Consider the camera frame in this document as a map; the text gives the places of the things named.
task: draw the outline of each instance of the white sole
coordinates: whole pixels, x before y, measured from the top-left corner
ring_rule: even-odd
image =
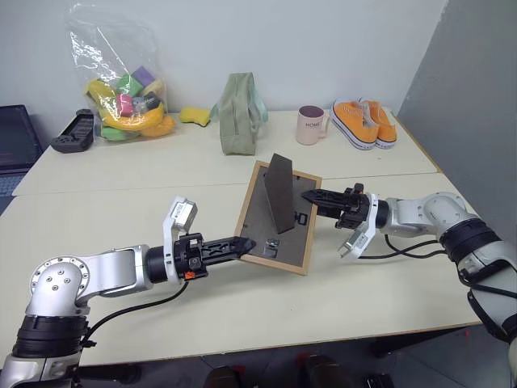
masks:
[[[364,141],[359,140],[355,135],[351,132],[350,129],[335,115],[334,113],[334,105],[330,107],[330,117],[332,121],[338,127],[343,135],[347,137],[349,142],[358,150],[371,150],[376,146],[376,143],[366,143]]]
[[[396,141],[382,141],[381,139],[377,139],[375,142],[375,147],[381,148],[383,150],[388,150],[395,146]]]

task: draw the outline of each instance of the white table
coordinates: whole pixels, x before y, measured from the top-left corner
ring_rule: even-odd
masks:
[[[456,189],[440,174],[328,179],[342,191],[356,181],[381,198],[418,198]],[[161,224],[175,195],[195,200],[191,232],[206,240],[233,234],[246,184],[75,192],[16,198],[0,217],[0,354],[16,338],[34,267],[55,255],[89,255],[138,243],[162,245]],[[232,262],[210,268],[177,301],[127,314],[92,338],[86,365],[305,344],[463,326],[478,321],[467,289],[445,255],[344,265],[336,250],[350,231],[319,217],[307,276]],[[427,238],[399,239],[407,247]],[[388,251],[378,235],[368,253]],[[115,299],[91,300],[91,324],[120,308],[174,292],[168,284]]]
[[[326,139],[312,146],[300,145],[294,137],[297,112],[293,111],[270,112],[255,156],[224,156],[218,123],[201,128],[178,122],[168,137],[121,144],[101,139],[77,154],[60,154],[49,147],[14,195],[248,183],[255,160],[269,162],[273,153],[292,159],[297,170],[324,179],[437,172],[411,136],[389,116],[398,133],[391,150],[357,150],[331,123]]]

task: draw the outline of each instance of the orange sneaker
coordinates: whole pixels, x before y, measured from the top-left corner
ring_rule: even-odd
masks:
[[[395,125],[391,124],[386,116],[386,112],[380,105],[379,101],[365,101],[370,107],[370,116],[373,121],[379,125],[379,134],[375,145],[379,148],[387,150],[395,146],[397,141],[397,130]]]
[[[379,125],[372,120],[369,110],[367,103],[341,100],[336,100],[330,109],[332,121],[350,143],[360,150],[371,150],[379,133]]]

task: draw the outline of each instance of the laptop screen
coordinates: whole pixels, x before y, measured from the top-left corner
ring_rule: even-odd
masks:
[[[25,107],[0,107],[0,171],[28,170],[41,153]]]

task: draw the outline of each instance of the game controller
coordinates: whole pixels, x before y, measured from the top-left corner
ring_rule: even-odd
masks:
[[[63,133],[50,141],[50,146],[63,154],[70,154],[88,150],[93,140],[94,115],[89,109],[80,109]]]

